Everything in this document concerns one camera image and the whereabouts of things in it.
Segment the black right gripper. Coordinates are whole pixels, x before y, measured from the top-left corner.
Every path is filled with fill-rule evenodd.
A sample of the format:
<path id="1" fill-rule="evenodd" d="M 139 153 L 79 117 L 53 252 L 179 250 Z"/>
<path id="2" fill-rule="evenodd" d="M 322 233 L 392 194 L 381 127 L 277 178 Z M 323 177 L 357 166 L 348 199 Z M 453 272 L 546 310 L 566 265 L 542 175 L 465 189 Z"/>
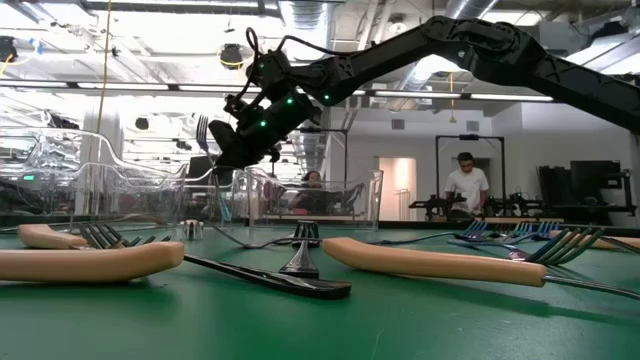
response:
<path id="1" fill-rule="evenodd" d="M 321 116 L 321 110 L 296 89 L 272 100 L 267 108 L 251 107 L 244 100 L 236 100 L 234 95 L 228 95 L 225 100 L 224 110 L 236 119 L 235 130 L 221 120 L 208 124 L 221 150 L 216 159 L 219 170 L 244 169 L 256 165 L 265 156 L 270 157 L 270 162 L 277 162 L 281 145 L 276 143 L 303 122 L 317 123 Z"/>

